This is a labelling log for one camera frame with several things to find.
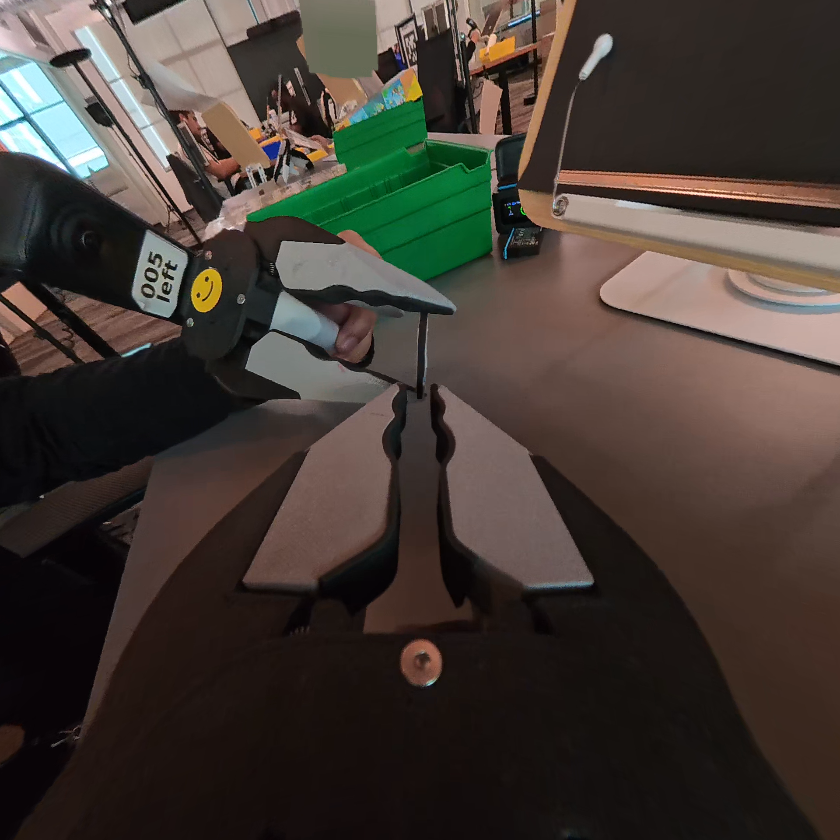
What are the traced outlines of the small black box blue edge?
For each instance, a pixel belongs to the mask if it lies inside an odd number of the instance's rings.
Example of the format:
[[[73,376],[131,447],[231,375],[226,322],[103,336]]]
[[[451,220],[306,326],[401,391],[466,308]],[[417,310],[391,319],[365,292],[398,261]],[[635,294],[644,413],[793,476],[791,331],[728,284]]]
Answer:
[[[537,256],[540,253],[544,229],[542,227],[516,227],[503,239],[500,256],[504,260]]]

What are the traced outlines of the person's left hand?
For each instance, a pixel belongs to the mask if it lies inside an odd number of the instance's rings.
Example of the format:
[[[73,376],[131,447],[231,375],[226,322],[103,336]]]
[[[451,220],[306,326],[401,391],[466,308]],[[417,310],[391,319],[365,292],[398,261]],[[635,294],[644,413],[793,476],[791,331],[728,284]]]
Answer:
[[[312,307],[339,327],[332,357],[348,364],[361,364],[371,353],[377,314],[345,302],[319,302]]]

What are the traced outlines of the colourful box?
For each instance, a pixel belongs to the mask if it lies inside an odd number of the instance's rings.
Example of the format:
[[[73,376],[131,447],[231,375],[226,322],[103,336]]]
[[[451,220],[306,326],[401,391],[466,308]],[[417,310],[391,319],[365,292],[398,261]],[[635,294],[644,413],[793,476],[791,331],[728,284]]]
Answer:
[[[417,102],[423,97],[416,69],[408,67],[393,79],[389,80],[383,89],[369,98],[363,105],[351,111],[337,128],[348,128],[361,123],[382,112],[393,110],[408,102]]]

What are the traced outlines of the small green plastic bin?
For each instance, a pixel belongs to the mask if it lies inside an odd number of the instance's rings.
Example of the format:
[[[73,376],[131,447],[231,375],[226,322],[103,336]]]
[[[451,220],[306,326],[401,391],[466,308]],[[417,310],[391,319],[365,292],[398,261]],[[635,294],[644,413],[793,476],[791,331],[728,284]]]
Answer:
[[[335,132],[337,161],[352,171],[427,140],[424,99],[388,109]]]

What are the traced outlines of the wooden desk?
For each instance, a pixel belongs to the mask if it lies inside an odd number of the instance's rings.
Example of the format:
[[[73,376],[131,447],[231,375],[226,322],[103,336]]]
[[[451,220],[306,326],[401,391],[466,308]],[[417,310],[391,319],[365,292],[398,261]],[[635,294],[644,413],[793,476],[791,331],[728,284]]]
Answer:
[[[493,133],[511,135],[527,131],[552,41],[553,33],[550,33],[535,44],[515,49],[487,65],[478,64],[470,71],[470,87],[476,112],[481,109],[481,91],[486,81],[501,89]]]

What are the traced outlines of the person's left forearm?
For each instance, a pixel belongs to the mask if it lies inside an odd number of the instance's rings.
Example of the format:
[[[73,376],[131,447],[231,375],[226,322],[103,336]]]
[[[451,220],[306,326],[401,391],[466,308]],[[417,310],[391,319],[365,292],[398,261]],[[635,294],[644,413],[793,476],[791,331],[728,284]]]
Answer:
[[[1,506],[105,476],[260,404],[236,395],[180,339],[1,380]]]

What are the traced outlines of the black floor lamp stand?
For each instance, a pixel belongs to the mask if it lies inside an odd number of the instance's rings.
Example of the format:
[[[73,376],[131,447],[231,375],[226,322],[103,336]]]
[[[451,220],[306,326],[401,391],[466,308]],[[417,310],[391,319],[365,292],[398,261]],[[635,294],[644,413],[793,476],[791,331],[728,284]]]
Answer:
[[[150,184],[152,184],[154,190],[166,205],[168,213],[176,216],[182,223],[183,227],[192,236],[195,243],[200,245],[201,239],[194,226],[180,209],[173,196],[167,191],[160,178],[151,168],[147,160],[145,160],[136,143],[131,139],[126,129],[118,121],[117,116],[110,109],[109,105],[102,99],[101,95],[97,92],[96,88],[81,68],[81,64],[85,61],[89,61],[90,59],[91,52],[88,48],[78,48],[53,56],[49,61],[49,64],[56,70],[68,70],[69,68],[72,68],[77,73],[90,94],[89,97],[85,97],[85,110],[87,115],[91,117],[94,123],[98,126],[117,133],[122,145],[126,148],[129,157],[136,165],[139,166],[143,174],[146,176],[146,179],[150,182]]]

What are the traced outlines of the large green plastic bin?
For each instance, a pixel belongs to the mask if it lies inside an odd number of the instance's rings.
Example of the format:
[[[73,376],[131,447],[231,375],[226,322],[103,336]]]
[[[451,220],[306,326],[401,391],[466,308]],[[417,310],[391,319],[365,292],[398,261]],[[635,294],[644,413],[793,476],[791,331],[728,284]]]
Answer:
[[[353,230],[392,265],[432,280],[488,255],[494,244],[489,149],[427,140],[247,215],[298,217]]]

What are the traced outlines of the black power bank with display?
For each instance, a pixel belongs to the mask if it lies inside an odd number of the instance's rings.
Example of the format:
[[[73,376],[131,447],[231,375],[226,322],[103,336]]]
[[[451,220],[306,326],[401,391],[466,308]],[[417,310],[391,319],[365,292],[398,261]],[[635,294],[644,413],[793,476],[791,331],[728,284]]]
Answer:
[[[518,184],[499,185],[492,194],[493,216],[499,236],[520,228],[532,228],[533,223],[522,210]]]

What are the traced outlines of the dark cabinet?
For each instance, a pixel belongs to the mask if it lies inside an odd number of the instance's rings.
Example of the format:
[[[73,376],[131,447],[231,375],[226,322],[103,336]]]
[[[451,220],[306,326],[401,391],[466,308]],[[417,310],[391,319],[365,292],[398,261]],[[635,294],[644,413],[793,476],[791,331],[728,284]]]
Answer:
[[[416,57],[427,131],[472,133],[467,89],[458,78],[459,59],[452,30],[421,40]]]

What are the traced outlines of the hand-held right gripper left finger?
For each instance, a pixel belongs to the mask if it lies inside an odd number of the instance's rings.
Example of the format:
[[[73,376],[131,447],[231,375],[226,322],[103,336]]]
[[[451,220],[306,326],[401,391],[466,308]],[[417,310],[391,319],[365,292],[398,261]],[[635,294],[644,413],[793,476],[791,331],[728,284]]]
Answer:
[[[243,586],[371,604],[396,575],[406,389],[392,385],[313,444]]]

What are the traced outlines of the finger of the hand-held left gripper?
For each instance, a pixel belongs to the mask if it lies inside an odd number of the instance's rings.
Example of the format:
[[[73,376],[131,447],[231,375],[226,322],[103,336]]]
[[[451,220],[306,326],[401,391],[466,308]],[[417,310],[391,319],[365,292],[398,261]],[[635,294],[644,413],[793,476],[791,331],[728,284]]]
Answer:
[[[350,243],[285,241],[275,260],[283,288],[312,305],[348,303],[389,319],[452,316],[456,305],[425,281]]]
[[[310,401],[371,401],[399,381],[331,357],[279,331],[270,331],[248,352],[245,369]]]

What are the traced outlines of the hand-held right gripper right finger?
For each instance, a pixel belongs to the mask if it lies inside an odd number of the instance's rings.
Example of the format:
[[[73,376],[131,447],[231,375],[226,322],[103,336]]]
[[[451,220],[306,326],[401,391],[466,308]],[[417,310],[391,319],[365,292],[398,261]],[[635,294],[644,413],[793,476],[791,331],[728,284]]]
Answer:
[[[594,576],[530,451],[448,388],[429,393],[440,568],[457,606],[590,590]]]

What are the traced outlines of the black wooden book stand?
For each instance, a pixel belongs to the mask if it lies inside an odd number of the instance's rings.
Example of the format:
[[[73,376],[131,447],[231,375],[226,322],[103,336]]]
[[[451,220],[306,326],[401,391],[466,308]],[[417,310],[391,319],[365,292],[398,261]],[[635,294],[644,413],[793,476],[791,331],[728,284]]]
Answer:
[[[610,308],[838,366],[838,82],[838,2],[564,2],[524,211],[642,251],[602,286]]]

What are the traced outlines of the beige cardboard panel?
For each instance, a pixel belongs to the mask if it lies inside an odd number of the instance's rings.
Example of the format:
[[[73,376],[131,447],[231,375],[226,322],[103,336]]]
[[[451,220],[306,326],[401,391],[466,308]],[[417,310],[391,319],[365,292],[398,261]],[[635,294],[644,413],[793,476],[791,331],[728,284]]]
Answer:
[[[271,166],[267,153],[224,101],[216,101],[200,113],[206,127],[217,136],[241,168],[266,169]]]

